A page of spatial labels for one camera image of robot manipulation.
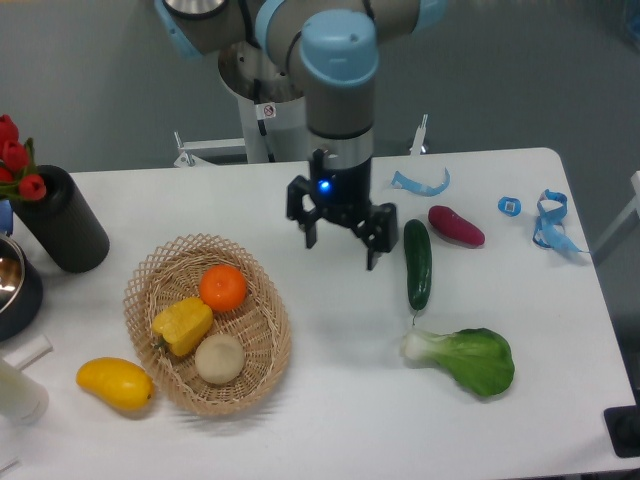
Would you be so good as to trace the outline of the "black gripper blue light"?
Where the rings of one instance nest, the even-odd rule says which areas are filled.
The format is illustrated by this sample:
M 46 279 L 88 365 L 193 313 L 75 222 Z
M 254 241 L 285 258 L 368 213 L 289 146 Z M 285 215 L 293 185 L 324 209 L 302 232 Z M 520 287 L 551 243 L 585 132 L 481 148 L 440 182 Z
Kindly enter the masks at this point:
M 370 199 L 371 166 L 367 159 L 357 166 L 337 168 L 329 151 L 318 148 L 309 160 L 309 176 L 295 177 L 287 186 L 286 199 L 286 217 L 304 231 L 307 249 L 317 242 L 316 222 L 324 219 L 351 230 L 364 243 L 368 271 L 398 241 L 396 205 L 376 205 Z

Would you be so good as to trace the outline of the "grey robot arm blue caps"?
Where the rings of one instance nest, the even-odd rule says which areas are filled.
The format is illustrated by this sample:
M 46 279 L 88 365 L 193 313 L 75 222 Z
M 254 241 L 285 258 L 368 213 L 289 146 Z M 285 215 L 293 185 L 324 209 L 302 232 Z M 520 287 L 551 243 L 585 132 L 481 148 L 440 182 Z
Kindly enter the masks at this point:
M 369 264 L 390 252 L 396 208 L 370 199 L 379 47 L 433 26 L 446 3 L 159 1 L 155 9 L 182 55 L 217 54 L 248 160 L 307 163 L 286 200 L 307 245 L 325 220 L 351 230 Z

